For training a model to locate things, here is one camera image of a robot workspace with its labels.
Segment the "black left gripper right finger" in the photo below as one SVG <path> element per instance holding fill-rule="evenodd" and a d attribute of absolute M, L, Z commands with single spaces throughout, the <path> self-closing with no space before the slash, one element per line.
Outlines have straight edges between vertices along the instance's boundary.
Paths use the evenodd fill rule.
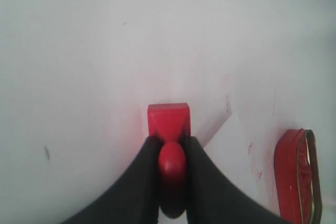
<path fill-rule="evenodd" d="M 186 136 L 188 223 L 288 223 L 238 189 L 216 167 L 197 138 Z"/>

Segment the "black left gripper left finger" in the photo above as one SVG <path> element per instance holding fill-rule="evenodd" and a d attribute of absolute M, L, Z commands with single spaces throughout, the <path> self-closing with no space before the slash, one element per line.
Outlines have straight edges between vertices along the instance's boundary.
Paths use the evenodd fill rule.
<path fill-rule="evenodd" d="M 147 137 L 120 178 L 64 223 L 158 223 L 161 148 L 158 137 Z"/>

